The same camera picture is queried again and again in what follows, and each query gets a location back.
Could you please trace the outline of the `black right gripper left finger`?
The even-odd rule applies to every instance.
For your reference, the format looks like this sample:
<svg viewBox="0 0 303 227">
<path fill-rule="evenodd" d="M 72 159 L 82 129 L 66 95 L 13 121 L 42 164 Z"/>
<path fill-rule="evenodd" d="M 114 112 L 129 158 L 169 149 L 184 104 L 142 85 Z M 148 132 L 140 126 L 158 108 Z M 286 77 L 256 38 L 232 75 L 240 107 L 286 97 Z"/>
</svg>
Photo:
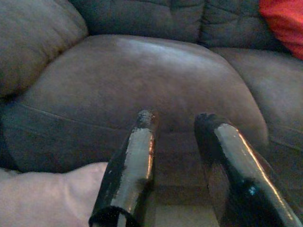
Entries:
<svg viewBox="0 0 303 227">
<path fill-rule="evenodd" d="M 110 159 L 89 218 L 91 227 L 153 227 L 158 114 L 142 110 Z"/>
</svg>

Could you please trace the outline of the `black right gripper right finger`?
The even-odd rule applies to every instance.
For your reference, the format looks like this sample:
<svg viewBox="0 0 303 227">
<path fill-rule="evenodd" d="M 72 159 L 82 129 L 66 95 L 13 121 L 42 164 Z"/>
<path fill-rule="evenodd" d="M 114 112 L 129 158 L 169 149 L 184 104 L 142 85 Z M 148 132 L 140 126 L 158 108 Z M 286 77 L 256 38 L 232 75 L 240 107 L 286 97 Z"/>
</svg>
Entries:
<svg viewBox="0 0 303 227">
<path fill-rule="evenodd" d="M 232 123 L 202 113 L 195 118 L 194 132 L 219 226 L 302 226 L 302 210 Z"/>
</svg>

